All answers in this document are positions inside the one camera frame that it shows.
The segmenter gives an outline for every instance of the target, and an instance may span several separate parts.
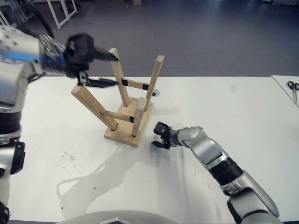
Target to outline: metal frame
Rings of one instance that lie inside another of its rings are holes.
[[[57,17],[56,17],[56,14],[55,14],[55,11],[54,11],[54,9],[53,9],[53,6],[52,6],[51,1],[50,1],[50,0],[47,0],[48,5],[49,5],[49,7],[50,7],[50,10],[51,10],[51,12],[52,12],[53,18],[54,18],[54,20],[55,20],[55,23],[56,23],[58,29],[61,29],[61,27],[62,27],[67,21],[70,21],[70,20],[71,20],[71,17],[72,17],[74,14],[77,13],[77,8],[76,8],[76,5],[75,5],[74,0],[71,0],[71,1],[72,1],[72,3],[73,3],[74,11],[72,11],[72,12],[69,14],[69,12],[67,11],[67,8],[66,8],[66,5],[65,5],[64,0],[60,0],[61,5],[62,5],[62,8],[63,8],[63,10],[64,10],[65,19],[62,20],[61,22],[58,22],[58,19],[57,19]]]
[[[9,26],[9,23],[8,23],[7,19],[5,18],[4,14],[2,13],[1,9],[0,9],[0,22],[2,25]]]

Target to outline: robot forearm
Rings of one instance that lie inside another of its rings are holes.
[[[201,127],[172,130],[158,122],[154,133],[163,140],[162,143],[153,142],[157,147],[183,146],[191,149],[196,159],[219,183],[223,193],[230,197],[228,208],[238,224],[257,221],[281,223],[278,209],[269,195]]]

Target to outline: black tape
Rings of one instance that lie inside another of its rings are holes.
[[[0,134],[9,134],[20,129],[21,112],[0,113]]]
[[[134,123],[134,117],[130,116],[130,122]]]
[[[142,89],[143,90],[149,90],[149,86],[148,84],[142,84]]]
[[[128,86],[128,81],[126,79],[121,79],[121,83],[124,86]]]
[[[243,174],[243,170],[230,157],[210,169],[209,172],[221,186],[232,182]]]

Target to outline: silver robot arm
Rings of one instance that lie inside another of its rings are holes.
[[[183,146],[190,149],[195,158],[219,183],[227,196],[228,209],[237,224],[281,224],[279,211],[262,187],[234,162],[221,146],[209,138],[202,127],[173,130],[158,122],[154,133],[161,136],[157,147],[169,149]]]
[[[22,170],[25,143],[20,142],[21,112],[28,85],[44,74],[76,78],[78,85],[105,88],[118,84],[109,79],[93,80],[86,71],[94,59],[118,61],[93,45],[87,34],[70,36],[62,45],[47,35],[38,38],[13,27],[0,26],[0,223],[7,223],[8,193],[2,184]]]

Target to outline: black cable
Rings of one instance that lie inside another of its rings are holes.
[[[28,35],[34,36],[34,37],[39,37],[39,34],[32,32],[30,29],[28,29],[23,24],[22,19],[21,19],[21,10],[22,9],[25,9],[25,10],[33,13],[33,15],[35,15],[38,18],[38,20],[40,21],[42,26],[46,29],[48,35],[50,37],[54,38],[53,31],[52,31],[51,27],[49,26],[49,24],[43,18],[42,14],[35,7],[33,7],[30,4],[26,4],[24,6],[21,6],[19,9],[17,9],[17,11],[14,14],[15,17],[16,17],[16,24],[18,25],[20,31],[22,31],[22,32],[24,32]]]
[[[45,72],[44,72],[43,74],[37,74],[37,73],[36,73],[36,74],[30,76],[30,77],[28,78],[28,84],[30,84],[30,83],[32,83],[32,82],[34,82],[34,81],[40,79],[40,78],[43,77],[45,74],[46,74]]]

